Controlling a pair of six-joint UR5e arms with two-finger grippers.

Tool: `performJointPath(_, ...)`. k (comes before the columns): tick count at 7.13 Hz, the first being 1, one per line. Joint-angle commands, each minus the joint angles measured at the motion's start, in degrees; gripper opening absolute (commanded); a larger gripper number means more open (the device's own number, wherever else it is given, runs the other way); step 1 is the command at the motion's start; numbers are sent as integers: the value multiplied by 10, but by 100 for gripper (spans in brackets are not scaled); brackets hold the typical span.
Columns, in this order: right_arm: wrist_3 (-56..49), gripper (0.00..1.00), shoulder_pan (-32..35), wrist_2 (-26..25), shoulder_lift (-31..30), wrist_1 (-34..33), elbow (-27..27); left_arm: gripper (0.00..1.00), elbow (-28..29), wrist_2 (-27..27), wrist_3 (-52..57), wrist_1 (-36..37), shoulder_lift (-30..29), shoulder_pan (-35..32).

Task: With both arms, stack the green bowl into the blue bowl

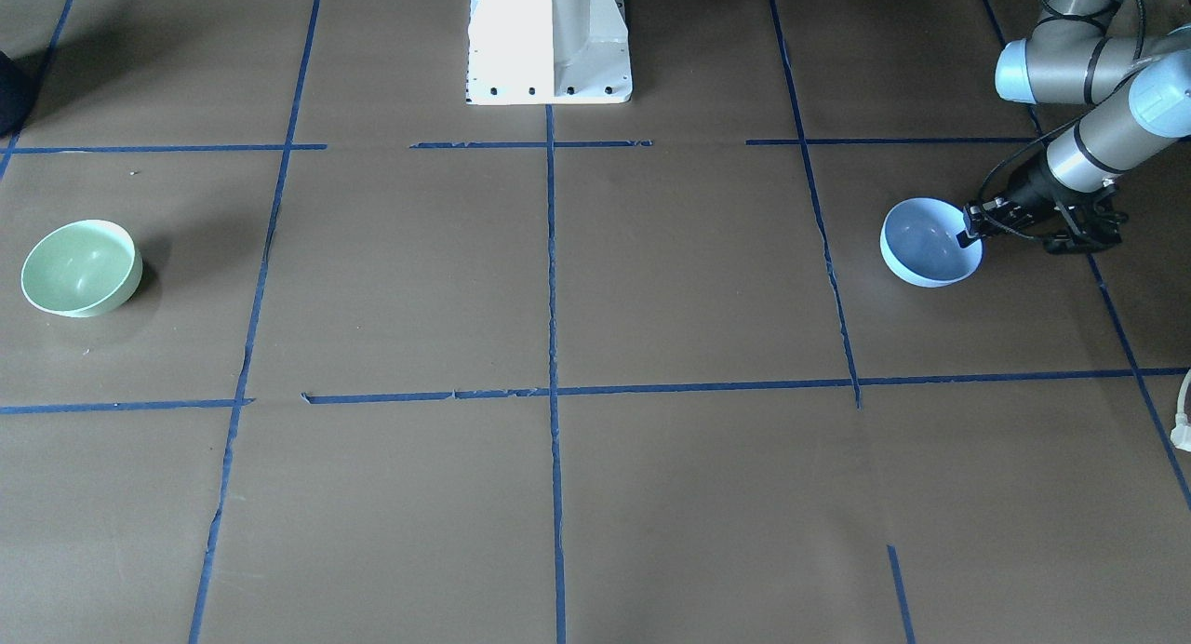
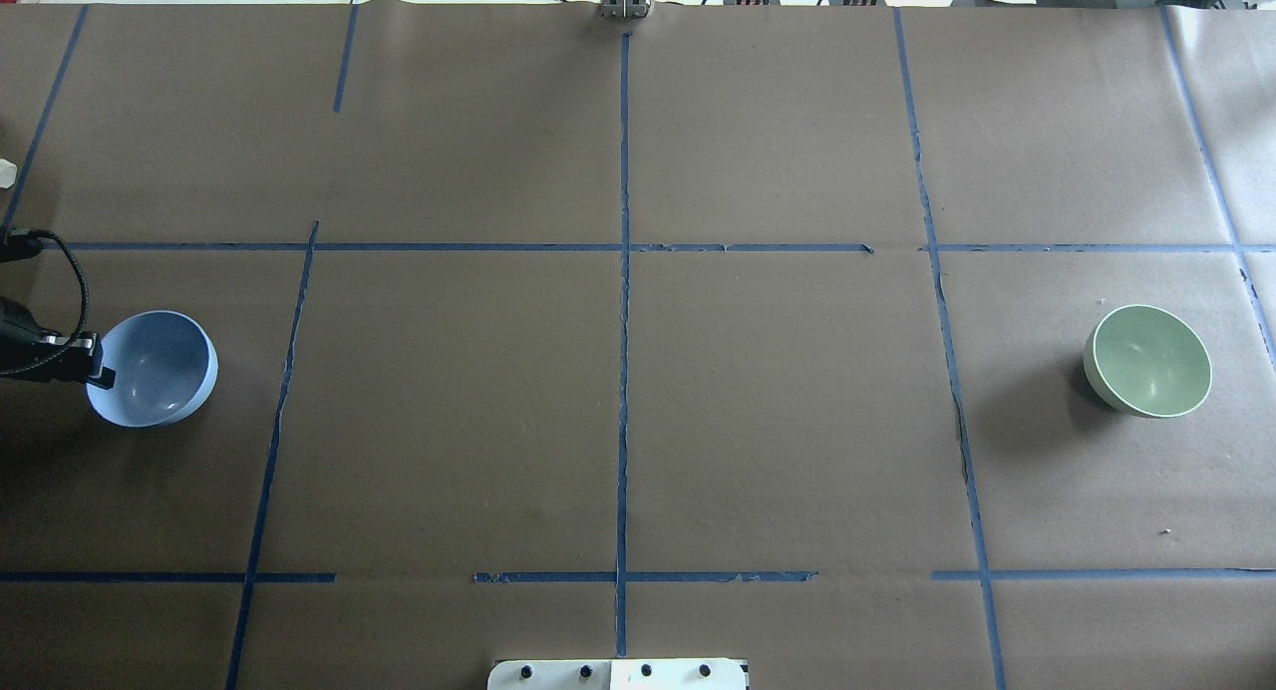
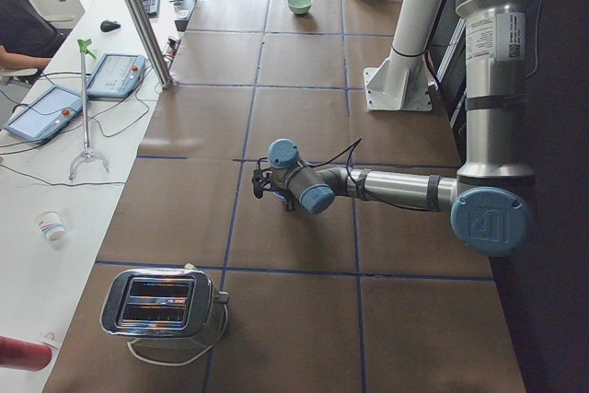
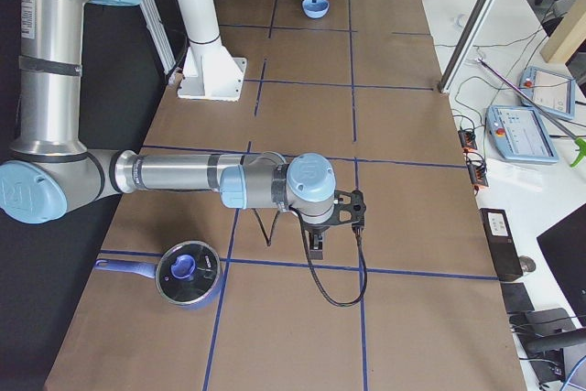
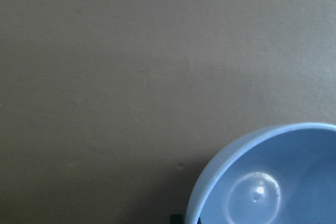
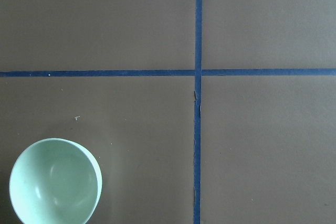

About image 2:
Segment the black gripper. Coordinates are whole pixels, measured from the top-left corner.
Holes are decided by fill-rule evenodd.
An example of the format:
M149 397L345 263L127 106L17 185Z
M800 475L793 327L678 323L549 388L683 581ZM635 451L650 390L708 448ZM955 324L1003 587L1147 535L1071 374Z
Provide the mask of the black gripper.
M116 372L105 367L100 335L60 335L41 327L29 309L3 298L1 376L32 383L87 384L114 389Z

